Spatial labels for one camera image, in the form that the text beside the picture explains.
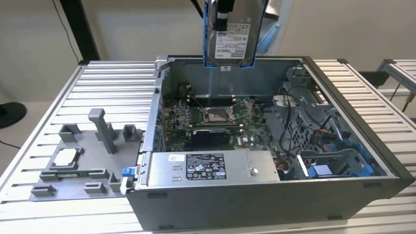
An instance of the white wall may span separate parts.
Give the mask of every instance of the white wall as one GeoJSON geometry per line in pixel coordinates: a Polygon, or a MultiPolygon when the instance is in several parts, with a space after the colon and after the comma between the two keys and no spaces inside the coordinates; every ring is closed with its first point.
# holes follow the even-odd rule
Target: white wall
{"type": "MultiPolygon", "coordinates": [[[[101,59],[201,54],[201,20],[189,0],[83,4],[101,59]]],[[[52,2],[0,5],[0,101],[53,100],[76,61],[52,2]]],[[[416,58],[415,9],[416,0],[296,0],[275,53],[345,58],[359,69],[375,69],[384,58],[416,58]]]]}
{"type": "Polygon", "coordinates": [[[83,5],[101,59],[203,54],[203,20],[189,0],[84,0],[83,5]]]}
{"type": "Polygon", "coordinates": [[[0,102],[53,100],[76,65],[51,0],[0,0],[0,102]]]}
{"type": "Polygon", "coordinates": [[[416,59],[415,9],[416,0],[295,0],[279,54],[347,59],[357,70],[416,59]]]}

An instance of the warning label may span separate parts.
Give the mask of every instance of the warning label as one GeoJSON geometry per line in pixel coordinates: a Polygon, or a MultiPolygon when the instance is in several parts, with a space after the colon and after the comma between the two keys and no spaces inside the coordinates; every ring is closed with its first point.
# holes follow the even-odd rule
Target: warning label
{"type": "Polygon", "coordinates": [[[229,23],[227,31],[217,32],[215,44],[216,59],[243,59],[245,55],[249,24],[229,23]]]}
{"type": "Polygon", "coordinates": [[[224,154],[187,155],[187,179],[227,179],[224,154]]]}

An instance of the black pole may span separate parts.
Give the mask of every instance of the black pole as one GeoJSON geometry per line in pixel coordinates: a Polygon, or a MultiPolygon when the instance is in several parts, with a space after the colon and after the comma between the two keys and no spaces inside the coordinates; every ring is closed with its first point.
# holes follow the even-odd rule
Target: black pole
{"type": "Polygon", "coordinates": [[[60,0],[84,60],[100,60],[81,0],[60,0]]]}

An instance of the blue tab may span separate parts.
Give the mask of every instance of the blue tab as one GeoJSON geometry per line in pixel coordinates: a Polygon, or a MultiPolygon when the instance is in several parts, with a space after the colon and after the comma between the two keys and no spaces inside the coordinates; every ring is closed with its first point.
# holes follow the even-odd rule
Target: blue tab
{"type": "Polygon", "coordinates": [[[308,174],[309,174],[309,178],[316,178],[317,177],[317,174],[316,174],[316,171],[315,171],[313,167],[308,168],[308,174]]]}
{"type": "Polygon", "coordinates": [[[125,167],[121,171],[123,177],[135,177],[136,175],[136,168],[135,167],[125,167]]]}
{"type": "Polygon", "coordinates": [[[359,176],[360,177],[367,177],[367,176],[372,176],[373,174],[375,174],[375,171],[373,171],[372,167],[367,164],[364,166],[363,171],[359,173],[359,176]]]}

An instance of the blue latch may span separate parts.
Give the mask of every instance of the blue latch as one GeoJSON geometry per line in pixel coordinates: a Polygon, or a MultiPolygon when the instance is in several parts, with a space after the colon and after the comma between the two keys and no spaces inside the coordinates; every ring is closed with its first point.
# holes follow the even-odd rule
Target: blue latch
{"type": "Polygon", "coordinates": [[[360,177],[368,177],[368,176],[373,176],[375,175],[375,171],[372,169],[372,167],[365,164],[363,171],[359,173],[360,177]]]}
{"type": "Polygon", "coordinates": [[[136,168],[135,167],[125,167],[121,171],[123,177],[135,177],[136,175],[136,168]]]}

